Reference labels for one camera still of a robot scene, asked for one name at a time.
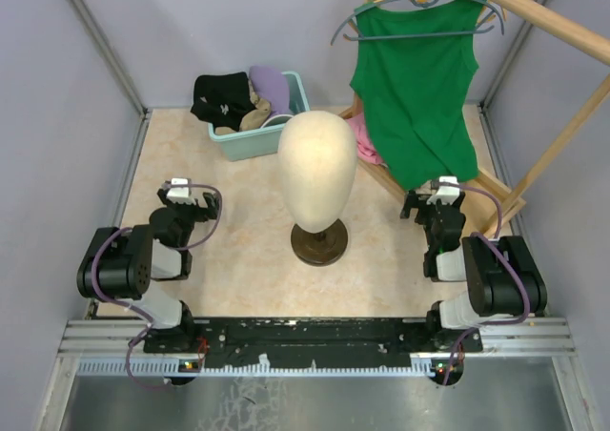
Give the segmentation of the purple cap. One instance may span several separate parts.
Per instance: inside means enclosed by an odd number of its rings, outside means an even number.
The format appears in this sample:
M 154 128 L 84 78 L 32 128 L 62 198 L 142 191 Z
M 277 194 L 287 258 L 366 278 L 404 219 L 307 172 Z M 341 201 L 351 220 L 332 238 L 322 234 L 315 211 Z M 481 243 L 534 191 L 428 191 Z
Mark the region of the purple cap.
M 270 103 L 272 115 L 292 113 L 289 84 L 281 71 L 269 66 L 251 66 L 249 78 L 254 91 Z

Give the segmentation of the black cap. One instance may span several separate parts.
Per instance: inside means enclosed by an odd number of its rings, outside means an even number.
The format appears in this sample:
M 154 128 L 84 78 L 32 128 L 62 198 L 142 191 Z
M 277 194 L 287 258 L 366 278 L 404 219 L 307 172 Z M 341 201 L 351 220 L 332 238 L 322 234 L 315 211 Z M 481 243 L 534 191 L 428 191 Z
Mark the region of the black cap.
M 191 113 L 200 121 L 238 132 L 243 117 L 253 110 L 245 72 L 203 74 L 195 79 Z

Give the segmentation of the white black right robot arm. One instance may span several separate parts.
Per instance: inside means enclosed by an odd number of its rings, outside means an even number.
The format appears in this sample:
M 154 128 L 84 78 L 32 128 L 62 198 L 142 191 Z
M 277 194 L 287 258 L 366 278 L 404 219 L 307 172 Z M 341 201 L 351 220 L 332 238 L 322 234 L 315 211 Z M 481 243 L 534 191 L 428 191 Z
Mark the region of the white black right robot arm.
M 455 298 L 438 301 L 427 312 L 425 336 L 439 351 L 459 339 L 459 330 L 490 323 L 522 322 L 546 310 L 548 293 L 539 268 L 522 236 L 487 238 L 480 232 L 463 234 L 461 211 L 465 189 L 450 185 L 434 194 L 409 192 L 400 216 L 416 211 L 415 223 L 424 230 L 427 250 L 423 275 L 433 282 L 464 283 Z

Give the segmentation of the beige cap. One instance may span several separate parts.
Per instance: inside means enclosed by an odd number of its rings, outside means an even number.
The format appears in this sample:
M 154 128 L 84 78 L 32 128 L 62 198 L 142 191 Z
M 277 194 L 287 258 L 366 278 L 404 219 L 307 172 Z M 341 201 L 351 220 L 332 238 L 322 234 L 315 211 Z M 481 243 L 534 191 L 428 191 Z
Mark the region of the beige cap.
M 241 132 L 261 128 L 271 114 L 271 103 L 254 90 L 251 81 L 248 82 L 248 85 L 250 102 L 254 105 L 254 109 L 242 117 L 239 125 Z

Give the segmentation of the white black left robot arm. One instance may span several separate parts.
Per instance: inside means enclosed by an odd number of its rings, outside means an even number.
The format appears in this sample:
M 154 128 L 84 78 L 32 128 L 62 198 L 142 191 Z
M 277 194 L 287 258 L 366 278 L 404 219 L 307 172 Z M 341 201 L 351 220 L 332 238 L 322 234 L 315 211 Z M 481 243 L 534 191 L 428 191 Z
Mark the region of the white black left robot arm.
M 188 305 L 160 284 L 189 277 L 191 250 L 203 245 L 219 224 L 223 200 L 211 185 L 187 178 L 166 181 L 157 191 L 162 206 L 149 221 L 131 228 L 95 231 L 76 274 L 84 298 L 134 312 L 145 321 L 137 340 L 161 350 L 185 352 L 198 340 Z

